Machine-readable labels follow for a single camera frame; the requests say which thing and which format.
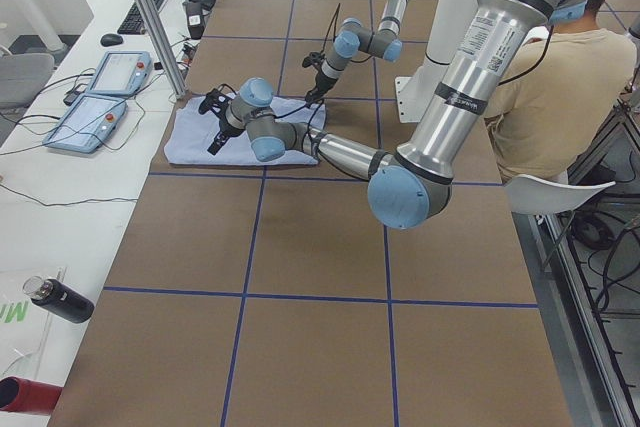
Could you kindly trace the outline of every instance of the computer mouse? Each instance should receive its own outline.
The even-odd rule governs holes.
[[[112,45],[120,45],[124,42],[121,35],[118,34],[104,34],[100,39],[100,45],[103,47],[111,47]]]

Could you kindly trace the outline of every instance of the black bottle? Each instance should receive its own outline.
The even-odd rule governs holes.
[[[75,324],[88,320],[93,313],[93,303],[89,299],[56,279],[31,277],[22,286],[22,291],[31,297],[34,305]]]

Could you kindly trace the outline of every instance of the white table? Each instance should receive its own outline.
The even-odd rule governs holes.
[[[115,32],[133,0],[110,0],[95,16],[50,80],[78,74],[96,67],[107,50],[146,50],[158,60],[148,35],[125,36],[123,44],[104,48],[100,37]],[[173,44],[188,36],[182,0],[167,0],[160,17]],[[174,47],[178,53],[182,44]],[[150,78],[160,71],[152,72]],[[67,109],[62,98],[73,81],[41,94],[27,114],[61,116]],[[39,147],[23,153],[0,156],[4,185],[44,202],[72,202],[88,198],[137,198],[151,157],[169,120],[175,97],[166,76],[142,92],[138,102],[146,116],[138,130],[116,152],[104,148],[91,155],[73,155]],[[120,146],[142,115],[132,100],[108,144]],[[29,119],[31,123],[47,119]],[[45,131],[53,124],[33,125]],[[17,126],[0,153],[13,152],[41,143]],[[42,207],[33,201],[0,189],[0,270],[66,267],[64,282],[96,301],[102,290],[118,246],[135,207],[134,202],[81,204],[72,207]],[[64,385],[87,323],[76,325],[53,317],[35,380]],[[3,427],[44,426],[48,417],[0,412]]]

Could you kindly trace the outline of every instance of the office chair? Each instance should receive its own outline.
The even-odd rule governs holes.
[[[571,212],[569,220],[554,242],[551,252],[546,255],[542,262],[541,271],[544,271],[569,231],[575,216],[575,210],[594,195],[613,185],[615,185],[615,182],[598,185],[568,185],[526,174],[517,175],[505,184],[504,189],[509,197],[509,204],[513,213],[538,216],[541,217],[542,221],[549,222],[548,218],[550,216],[562,212]],[[532,231],[534,232],[538,250],[544,253],[542,239],[539,235],[536,235],[537,229],[533,224]]]
[[[53,74],[53,56],[12,55],[0,46],[0,110],[26,108]]]

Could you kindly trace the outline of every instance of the beige t-shirt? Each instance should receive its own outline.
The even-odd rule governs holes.
[[[526,71],[545,42],[523,46],[503,79]],[[553,177],[588,147],[633,75],[636,48],[606,29],[553,34],[542,63],[500,86],[485,119],[503,180],[518,174]]]

